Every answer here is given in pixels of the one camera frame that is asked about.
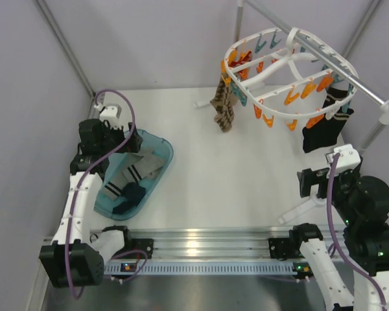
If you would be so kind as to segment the grey striped sock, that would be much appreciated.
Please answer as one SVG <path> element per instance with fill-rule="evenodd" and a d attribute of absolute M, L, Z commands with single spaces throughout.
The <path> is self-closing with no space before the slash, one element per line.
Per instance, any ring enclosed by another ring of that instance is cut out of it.
<path fill-rule="evenodd" d="M 116 200 L 128 183 L 139 183 L 143 179 L 154 180 L 165 163 L 166 160 L 156 155 L 153 148 L 143 148 L 138 153 L 128 153 L 124 165 L 101 191 L 109 199 Z"/>

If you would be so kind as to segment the white oval clip hanger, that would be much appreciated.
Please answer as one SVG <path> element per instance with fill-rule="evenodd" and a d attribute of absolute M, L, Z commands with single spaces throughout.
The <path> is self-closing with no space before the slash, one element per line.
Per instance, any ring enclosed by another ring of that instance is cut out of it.
<path fill-rule="evenodd" d="M 281 29 L 271 28 L 235 42 L 221 61 L 224 86 L 242 106 L 250 105 L 255 118 L 269 128 L 284 122 L 290 131 L 299 124 L 312 129 L 340 111 L 348 112 L 357 92 L 335 69 L 299 43 L 300 34 L 346 73 L 357 74 L 343 56 L 303 29 L 293 28 L 283 34 Z"/>

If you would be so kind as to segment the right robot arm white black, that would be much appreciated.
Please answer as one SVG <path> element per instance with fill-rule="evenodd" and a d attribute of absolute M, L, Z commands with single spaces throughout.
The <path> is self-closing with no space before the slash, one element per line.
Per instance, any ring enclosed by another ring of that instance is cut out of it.
<path fill-rule="evenodd" d="M 289 231 L 289 248 L 304 257 L 322 293 L 326 310 L 389 310 L 389 186 L 360 168 L 338 170 L 335 154 L 328 168 L 298 173 L 300 195 L 317 185 L 326 198 L 334 248 L 353 270 L 354 288 L 344 284 L 317 225 Z"/>

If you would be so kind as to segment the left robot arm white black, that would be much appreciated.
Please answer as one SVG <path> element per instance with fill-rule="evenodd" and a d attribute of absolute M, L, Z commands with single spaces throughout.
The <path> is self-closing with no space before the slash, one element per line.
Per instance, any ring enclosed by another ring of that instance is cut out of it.
<path fill-rule="evenodd" d="M 127 257 L 134 243 L 125 226 L 106 227 L 92 242 L 89 217 L 100 188 L 117 153 L 139 151 L 142 138 L 134 122 L 128 132 L 114 128 L 108 121 L 88 119 L 78 128 L 80 142 L 70 163 L 69 192 L 59 228 L 39 259 L 55 288 L 96 286 L 102 282 L 105 264 L 115 255 Z"/>

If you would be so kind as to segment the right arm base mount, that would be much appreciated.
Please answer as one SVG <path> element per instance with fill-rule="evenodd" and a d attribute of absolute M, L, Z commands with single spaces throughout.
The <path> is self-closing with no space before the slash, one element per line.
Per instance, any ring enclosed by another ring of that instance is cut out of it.
<path fill-rule="evenodd" d="M 299 240 L 291 238 L 269 238 L 268 248 L 271 259 L 287 260 L 302 258 L 299 251 Z"/>

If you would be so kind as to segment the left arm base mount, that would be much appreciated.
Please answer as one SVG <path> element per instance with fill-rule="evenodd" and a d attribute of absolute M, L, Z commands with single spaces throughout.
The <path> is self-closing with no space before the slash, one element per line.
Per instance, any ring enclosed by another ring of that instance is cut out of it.
<path fill-rule="evenodd" d="M 147 254 L 148 259 L 151 259 L 154 250 L 154 240 L 151 238 L 133 238 L 131 244 L 116 251 L 113 254 L 113 258 L 114 259 L 144 259 L 145 258 L 144 254 L 141 253 L 131 253 L 129 255 L 124 255 L 124 253 L 133 250 L 144 251 Z"/>

